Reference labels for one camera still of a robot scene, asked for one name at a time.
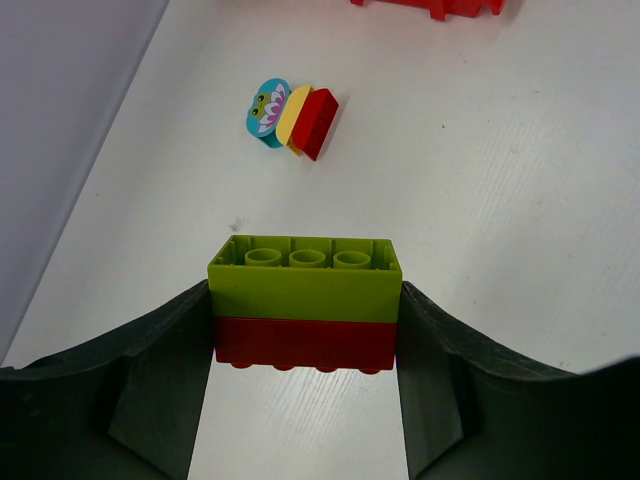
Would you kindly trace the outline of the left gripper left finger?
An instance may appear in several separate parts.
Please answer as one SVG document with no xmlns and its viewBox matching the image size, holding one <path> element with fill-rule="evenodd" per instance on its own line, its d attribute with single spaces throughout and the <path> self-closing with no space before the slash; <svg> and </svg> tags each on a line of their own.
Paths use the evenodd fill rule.
<svg viewBox="0 0 640 480">
<path fill-rule="evenodd" d="M 2 478 L 187 478 L 213 350 L 201 281 L 85 343 L 2 368 Z"/>
</svg>

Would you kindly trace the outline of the large red lego brick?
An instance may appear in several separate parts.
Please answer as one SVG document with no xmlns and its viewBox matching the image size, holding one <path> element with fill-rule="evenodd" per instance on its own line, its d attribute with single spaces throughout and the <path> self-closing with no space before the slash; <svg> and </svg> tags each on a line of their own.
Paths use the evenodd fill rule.
<svg viewBox="0 0 640 480">
<path fill-rule="evenodd" d="M 236 368 L 311 367 L 375 374 L 393 368 L 395 323 L 217 317 L 216 360 Z"/>
</svg>

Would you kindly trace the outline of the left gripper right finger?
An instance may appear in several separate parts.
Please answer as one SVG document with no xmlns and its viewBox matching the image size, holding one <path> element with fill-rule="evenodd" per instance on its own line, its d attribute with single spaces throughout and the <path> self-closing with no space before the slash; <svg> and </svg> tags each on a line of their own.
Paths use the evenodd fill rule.
<svg viewBox="0 0 640 480">
<path fill-rule="evenodd" d="M 412 479 L 635 479 L 639 360 L 576 374 L 402 287 L 396 366 Z"/>
</svg>

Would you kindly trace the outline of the large green lego brick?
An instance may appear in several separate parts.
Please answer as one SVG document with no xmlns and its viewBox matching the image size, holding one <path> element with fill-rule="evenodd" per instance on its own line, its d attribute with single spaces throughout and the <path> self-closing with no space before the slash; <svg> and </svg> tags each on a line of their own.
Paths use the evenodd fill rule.
<svg viewBox="0 0 640 480">
<path fill-rule="evenodd" d="M 403 273 L 387 239 L 233 235 L 207 266 L 221 317 L 394 323 Z"/>
</svg>

